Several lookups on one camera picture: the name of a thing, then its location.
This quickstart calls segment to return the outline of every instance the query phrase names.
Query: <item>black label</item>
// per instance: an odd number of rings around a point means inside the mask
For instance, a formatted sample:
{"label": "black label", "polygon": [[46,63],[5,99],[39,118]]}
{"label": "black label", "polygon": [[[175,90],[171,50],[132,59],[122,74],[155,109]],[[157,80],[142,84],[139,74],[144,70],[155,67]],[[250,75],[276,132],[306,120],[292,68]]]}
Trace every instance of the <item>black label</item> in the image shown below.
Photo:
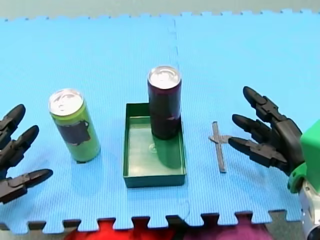
{"label": "black label", "polygon": [[78,121],[72,125],[61,126],[57,124],[57,127],[63,140],[74,146],[90,140],[88,132],[89,123],[85,120]]}

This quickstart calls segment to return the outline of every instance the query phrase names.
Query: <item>dark purple can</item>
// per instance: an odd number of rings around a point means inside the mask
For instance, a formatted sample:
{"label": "dark purple can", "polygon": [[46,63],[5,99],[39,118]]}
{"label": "dark purple can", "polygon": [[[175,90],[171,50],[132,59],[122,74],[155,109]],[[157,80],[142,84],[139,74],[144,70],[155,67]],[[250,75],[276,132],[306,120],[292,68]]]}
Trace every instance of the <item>dark purple can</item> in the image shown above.
{"label": "dark purple can", "polygon": [[148,75],[152,134],[162,140],[175,137],[181,127],[181,75],[171,66],[158,66]]}

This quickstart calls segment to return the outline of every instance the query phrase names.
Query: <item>aluminum can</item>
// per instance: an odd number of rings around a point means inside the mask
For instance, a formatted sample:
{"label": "aluminum can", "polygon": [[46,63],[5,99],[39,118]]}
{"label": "aluminum can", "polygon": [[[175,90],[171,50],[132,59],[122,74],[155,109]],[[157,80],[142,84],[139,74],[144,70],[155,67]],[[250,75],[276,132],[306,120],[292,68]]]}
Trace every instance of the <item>aluminum can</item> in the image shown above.
{"label": "aluminum can", "polygon": [[158,66],[148,74],[147,85],[152,134],[171,139],[181,126],[181,75],[171,66]]}
{"label": "aluminum can", "polygon": [[80,163],[94,159],[101,146],[82,94],[65,88],[53,93],[48,105],[72,158]]}

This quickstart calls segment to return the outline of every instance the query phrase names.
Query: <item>plastic tray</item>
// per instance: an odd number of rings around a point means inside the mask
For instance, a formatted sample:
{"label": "plastic tray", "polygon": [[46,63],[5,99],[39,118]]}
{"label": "plastic tray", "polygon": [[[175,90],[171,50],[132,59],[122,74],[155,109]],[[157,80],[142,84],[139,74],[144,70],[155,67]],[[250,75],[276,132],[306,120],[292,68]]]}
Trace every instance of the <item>plastic tray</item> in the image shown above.
{"label": "plastic tray", "polygon": [[179,186],[186,166],[182,127],[170,140],[151,133],[148,103],[126,105],[123,177],[128,188]]}

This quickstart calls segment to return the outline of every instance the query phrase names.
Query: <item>gray plastic stick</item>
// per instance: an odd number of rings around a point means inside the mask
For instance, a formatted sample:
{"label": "gray plastic stick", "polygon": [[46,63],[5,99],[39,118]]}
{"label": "gray plastic stick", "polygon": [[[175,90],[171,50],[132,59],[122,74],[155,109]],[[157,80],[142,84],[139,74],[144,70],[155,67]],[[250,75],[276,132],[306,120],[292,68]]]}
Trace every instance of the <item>gray plastic stick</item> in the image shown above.
{"label": "gray plastic stick", "polygon": [[218,128],[217,121],[214,121],[212,123],[212,130],[213,130],[213,136],[210,136],[209,139],[215,143],[215,151],[216,151],[216,157],[218,159],[219,171],[220,171],[220,173],[225,173],[226,168],[225,168],[224,155],[222,153],[221,144],[227,144],[228,139],[231,136],[219,134],[219,128]]}

